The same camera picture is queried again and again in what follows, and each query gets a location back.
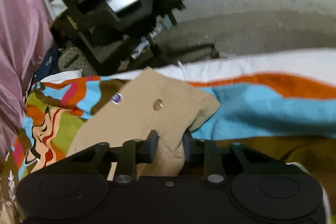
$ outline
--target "floor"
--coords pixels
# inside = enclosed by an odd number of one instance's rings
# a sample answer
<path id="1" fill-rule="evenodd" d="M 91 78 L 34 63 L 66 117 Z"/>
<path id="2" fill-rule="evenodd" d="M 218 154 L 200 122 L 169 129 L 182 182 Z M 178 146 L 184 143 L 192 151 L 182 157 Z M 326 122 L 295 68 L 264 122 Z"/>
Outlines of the floor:
<path id="1" fill-rule="evenodd" d="M 181 22 L 156 38 L 161 47 L 215 42 L 225 54 L 260 54 L 299 48 L 336 47 L 336 17 L 293 11 L 246 12 Z M 200 51 L 184 63 L 208 59 Z"/>

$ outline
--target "sticker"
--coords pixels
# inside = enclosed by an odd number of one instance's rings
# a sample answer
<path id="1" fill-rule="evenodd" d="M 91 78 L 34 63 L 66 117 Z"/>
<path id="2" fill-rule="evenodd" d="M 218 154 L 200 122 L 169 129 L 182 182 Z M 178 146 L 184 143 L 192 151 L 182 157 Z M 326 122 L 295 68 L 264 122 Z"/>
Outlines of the sticker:
<path id="1" fill-rule="evenodd" d="M 120 93 L 116 93 L 112 96 L 112 102 L 114 102 L 117 105 L 120 105 L 123 101 L 123 97 Z"/>

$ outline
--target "dark blue fabric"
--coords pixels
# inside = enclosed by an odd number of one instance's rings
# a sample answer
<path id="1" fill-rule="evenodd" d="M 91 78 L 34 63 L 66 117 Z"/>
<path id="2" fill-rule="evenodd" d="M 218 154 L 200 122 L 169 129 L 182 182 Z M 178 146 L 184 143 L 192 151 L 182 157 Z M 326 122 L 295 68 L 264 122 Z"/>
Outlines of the dark blue fabric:
<path id="1" fill-rule="evenodd" d="M 32 84 L 41 81 L 43 78 L 49 75 L 55 75 L 60 72 L 58 68 L 59 56 L 60 51 L 56 45 L 47 51 L 41 66 L 34 73 Z"/>

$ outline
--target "cable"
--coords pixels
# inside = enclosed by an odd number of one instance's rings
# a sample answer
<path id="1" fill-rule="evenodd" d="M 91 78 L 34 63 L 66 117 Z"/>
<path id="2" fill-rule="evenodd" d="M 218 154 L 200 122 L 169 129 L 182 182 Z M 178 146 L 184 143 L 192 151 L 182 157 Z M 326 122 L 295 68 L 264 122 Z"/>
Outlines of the cable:
<path id="1" fill-rule="evenodd" d="M 182 65 L 182 63 L 180 62 L 180 60 L 177 61 L 177 64 L 178 64 L 178 66 L 181 68 L 182 73 L 183 73 L 184 82 L 186 82 L 187 80 L 186 80 L 186 78 L 185 78 L 185 71 L 184 71 L 183 65 Z"/>
<path id="2" fill-rule="evenodd" d="M 295 165 L 296 167 L 300 168 L 303 172 L 306 172 L 307 174 L 310 174 L 308 170 L 300 163 L 294 161 L 294 162 L 289 162 L 287 165 Z M 323 197 L 322 197 L 322 202 L 323 202 L 323 207 L 325 211 L 325 218 L 326 218 L 326 224 L 331 224 L 331 207 L 330 207 L 330 201 L 329 197 L 327 194 L 327 191 L 323 187 L 323 185 L 320 183 L 322 192 L 323 192 Z"/>

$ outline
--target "pink fabric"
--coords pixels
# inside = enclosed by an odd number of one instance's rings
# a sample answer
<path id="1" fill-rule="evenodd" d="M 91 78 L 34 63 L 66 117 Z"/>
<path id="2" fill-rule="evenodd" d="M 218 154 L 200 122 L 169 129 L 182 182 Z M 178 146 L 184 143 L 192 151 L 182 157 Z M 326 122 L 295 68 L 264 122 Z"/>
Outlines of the pink fabric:
<path id="1" fill-rule="evenodd" d="M 21 128 L 22 94 L 51 43 L 42 0 L 0 0 L 0 156 Z"/>

